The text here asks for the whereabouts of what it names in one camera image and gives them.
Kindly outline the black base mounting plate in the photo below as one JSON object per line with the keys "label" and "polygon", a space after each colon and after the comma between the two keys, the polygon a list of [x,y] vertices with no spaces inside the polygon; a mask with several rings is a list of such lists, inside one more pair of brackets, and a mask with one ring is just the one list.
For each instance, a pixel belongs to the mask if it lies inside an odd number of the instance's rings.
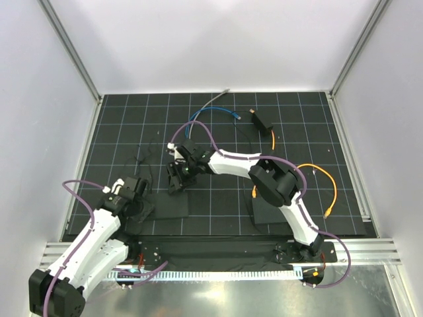
{"label": "black base mounting plate", "polygon": [[217,266],[230,264],[290,264],[338,261],[334,244],[326,241],[313,256],[298,242],[282,239],[143,240],[130,248],[130,258],[143,257],[145,265],[168,261],[173,266]]}

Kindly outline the black power adapter block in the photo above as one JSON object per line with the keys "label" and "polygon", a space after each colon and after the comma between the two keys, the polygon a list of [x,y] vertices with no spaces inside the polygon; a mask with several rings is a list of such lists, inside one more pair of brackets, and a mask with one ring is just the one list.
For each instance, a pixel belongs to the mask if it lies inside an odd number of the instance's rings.
{"label": "black power adapter block", "polygon": [[267,118],[267,116],[254,112],[251,116],[251,122],[261,132],[263,135],[270,135],[273,129],[272,122]]}

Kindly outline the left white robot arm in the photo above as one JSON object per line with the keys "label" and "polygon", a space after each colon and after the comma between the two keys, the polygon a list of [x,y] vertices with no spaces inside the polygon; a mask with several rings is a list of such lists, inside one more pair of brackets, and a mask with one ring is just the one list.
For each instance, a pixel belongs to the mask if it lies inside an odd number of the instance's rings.
{"label": "left white robot arm", "polygon": [[118,264],[134,264],[140,249],[125,230],[132,218],[143,220],[151,210],[144,196],[148,181],[127,177],[101,190],[91,207],[64,181],[62,186],[89,212],[89,220],[66,251],[46,270],[36,269],[28,280],[29,309],[38,316],[80,316],[96,286]]}

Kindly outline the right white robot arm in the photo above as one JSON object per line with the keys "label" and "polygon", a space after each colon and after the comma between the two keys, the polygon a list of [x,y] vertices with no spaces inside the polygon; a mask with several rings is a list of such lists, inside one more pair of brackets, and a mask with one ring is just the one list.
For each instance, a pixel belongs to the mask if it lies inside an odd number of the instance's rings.
{"label": "right white robot arm", "polygon": [[175,194],[196,183],[199,174],[246,178],[261,197],[278,208],[290,225],[299,257],[312,262],[321,255],[324,237],[303,204],[306,181],[291,162],[271,155],[241,154],[223,149],[205,149],[186,139],[180,145],[167,144],[174,157],[168,163],[169,193]]}

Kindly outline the black network switch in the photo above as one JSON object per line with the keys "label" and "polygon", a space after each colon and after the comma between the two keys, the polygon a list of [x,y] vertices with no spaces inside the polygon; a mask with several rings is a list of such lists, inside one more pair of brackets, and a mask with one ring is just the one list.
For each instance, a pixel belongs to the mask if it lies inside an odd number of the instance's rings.
{"label": "black network switch", "polygon": [[252,198],[253,220],[256,225],[272,225],[286,223],[283,213],[270,205],[262,197]]}
{"label": "black network switch", "polygon": [[154,197],[155,220],[179,219],[189,216],[188,194],[179,193],[169,195],[167,192],[159,192]]}

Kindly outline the black grid mat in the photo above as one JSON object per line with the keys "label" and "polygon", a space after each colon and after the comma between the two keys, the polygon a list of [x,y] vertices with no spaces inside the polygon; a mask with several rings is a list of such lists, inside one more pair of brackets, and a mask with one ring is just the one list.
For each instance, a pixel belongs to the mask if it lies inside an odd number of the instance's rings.
{"label": "black grid mat", "polygon": [[[272,122],[263,135],[251,122],[252,113]],[[119,178],[139,176],[148,193],[168,193],[167,143],[184,140],[182,124],[191,119],[193,142],[233,153],[282,157],[301,167],[307,180],[304,203],[324,231],[342,237],[373,238],[375,229],[363,210],[323,92],[228,92],[182,94],[109,94],[104,97],[79,194],[96,205],[100,192],[90,185],[111,185]],[[132,229],[143,236],[289,235],[287,223],[256,225],[252,182],[244,178],[199,175],[188,194],[189,216],[155,220],[150,216]],[[64,237],[76,237],[89,220],[76,202]]]}

